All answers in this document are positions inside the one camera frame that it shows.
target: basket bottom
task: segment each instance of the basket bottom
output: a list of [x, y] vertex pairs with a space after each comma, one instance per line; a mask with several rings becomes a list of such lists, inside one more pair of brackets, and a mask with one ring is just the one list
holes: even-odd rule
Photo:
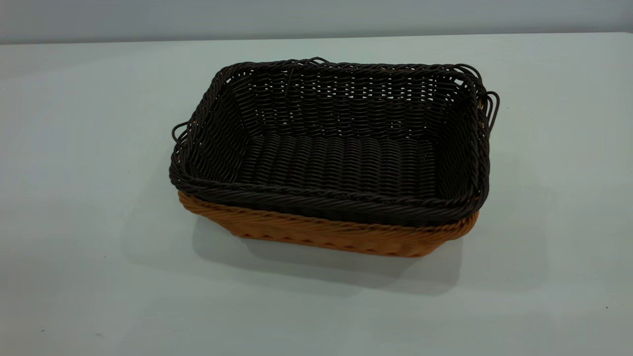
[[267, 134], [253, 139], [236, 182], [432, 198], [436, 176], [430, 141]]
[[230, 207], [179, 191], [180, 202], [193, 213], [220, 224], [233, 235], [371, 255], [421, 257], [443, 243], [467, 234], [479, 212], [454, 224], [405, 227], [358, 224], [300, 215]]

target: gray wall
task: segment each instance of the gray wall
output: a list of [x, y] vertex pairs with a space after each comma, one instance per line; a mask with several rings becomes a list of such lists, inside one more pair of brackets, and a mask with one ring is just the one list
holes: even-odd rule
[[633, 30], [633, 0], [0, 0], [0, 43]]

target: woven basket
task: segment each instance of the woven basket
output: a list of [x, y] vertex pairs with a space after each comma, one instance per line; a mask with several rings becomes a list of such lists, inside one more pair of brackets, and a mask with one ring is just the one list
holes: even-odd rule
[[462, 237], [477, 221], [479, 212], [455, 224], [403, 227], [331, 221], [314, 217], [228, 207], [203, 201], [179, 191], [180, 202], [233, 235], [371, 255], [421, 257], [444, 242]]
[[488, 194], [497, 108], [468, 65], [238, 63], [174, 128], [170, 178], [231, 207], [452, 226]]

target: table surface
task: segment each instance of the table surface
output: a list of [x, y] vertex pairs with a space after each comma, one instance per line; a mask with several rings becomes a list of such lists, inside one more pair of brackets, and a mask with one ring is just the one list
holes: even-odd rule
[[[172, 127], [240, 61], [468, 63], [501, 96], [473, 231], [421, 259], [242, 241]], [[630, 355], [632, 34], [0, 46], [3, 355]]]

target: rectangular basket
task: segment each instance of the rectangular basket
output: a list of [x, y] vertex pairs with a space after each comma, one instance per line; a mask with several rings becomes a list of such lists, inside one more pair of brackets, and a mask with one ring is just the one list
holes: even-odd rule
[[497, 109], [468, 65], [238, 63], [174, 128], [170, 178], [230, 207], [454, 224], [486, 199]]

